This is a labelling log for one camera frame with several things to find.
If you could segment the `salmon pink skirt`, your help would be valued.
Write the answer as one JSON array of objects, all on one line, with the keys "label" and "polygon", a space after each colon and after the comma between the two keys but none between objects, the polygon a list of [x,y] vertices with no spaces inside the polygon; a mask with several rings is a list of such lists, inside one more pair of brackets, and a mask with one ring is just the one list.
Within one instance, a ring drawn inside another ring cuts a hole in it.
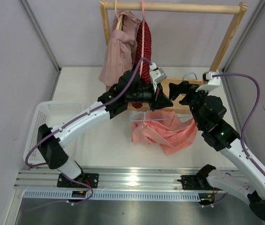
[{"label": "salmon pink skirt", "polygon": [[148,119],[170,117],[164,121],[132,122],[132,142],[159,145],[169,156],[193,144],[197,125],[191,116],[180,117],[174,111],[149,111]]}]

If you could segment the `blue wire hanger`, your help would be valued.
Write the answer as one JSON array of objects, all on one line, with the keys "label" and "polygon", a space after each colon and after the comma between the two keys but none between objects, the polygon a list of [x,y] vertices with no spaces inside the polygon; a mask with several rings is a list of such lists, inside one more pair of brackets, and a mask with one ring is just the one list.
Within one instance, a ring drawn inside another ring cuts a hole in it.
[{"label": "blue wire hanger", "polygon": [[[182,81],[184,81],[184,79],[189,76],[189,75],[194,75],[195,77],[195,80],[198,80],[198,77],[197,77],[197,74],[194,73],[194,72],[189,72],[189,73],[186,73],[183,77],[182,77]],[[146,118],[146,114],[149,112],[149,110],[145,111],[145,112],[136,112],[132,115],[130,115],[129,117],[129,121],[130,122],[142,122],[142,121],[164,121],[164,120],[170,120],[171,118],[170,117],[165,117],[165,118],[157,118],[157,119],[148,119]],[[133,117],[139,115],[139,114],[142,114],[143,115],[143,118],[139,118],[137,120],[133,119]]]}]

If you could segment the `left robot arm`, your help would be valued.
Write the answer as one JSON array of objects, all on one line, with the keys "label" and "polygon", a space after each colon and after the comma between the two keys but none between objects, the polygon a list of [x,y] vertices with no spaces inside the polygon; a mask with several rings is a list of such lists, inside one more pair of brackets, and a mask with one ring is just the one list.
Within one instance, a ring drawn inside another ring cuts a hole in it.
[{"label": "left robot arm", "polygon": [[163,93],[161,85],[166,77],[161,68],[156,68],[150,72],[151,82],[145,84],[138,72],[126,71],[116,84],[76,117],[53,127],[40,126],[37,149],[45,163],[50,169],[58,170],[71,186],[80,187],[84,182],[83,169],[64,149],[95,125],[126,111],[129,103],[147,103],[152,111],[172,107],[173,102]]}]

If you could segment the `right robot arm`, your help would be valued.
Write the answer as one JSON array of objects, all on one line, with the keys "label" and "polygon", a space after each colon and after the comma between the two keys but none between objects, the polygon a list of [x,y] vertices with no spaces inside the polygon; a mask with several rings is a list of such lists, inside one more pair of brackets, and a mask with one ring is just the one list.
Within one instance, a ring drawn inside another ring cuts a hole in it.
[{"label": "right robot arm", "polygon": [[223,175],[214,166],[206,165],[200,170],[202,174],[197,176],[196,183],[201,189],[212,186],[241,199],[265,221],[265,166],[223,119],[227,110],[221,98],[210,95],[210,91],[188,81],[169,84],[169,98],[176,100],[180,94],[184,95],[179,103],[189,107],[204,141],[232,162],[248,182]]}]

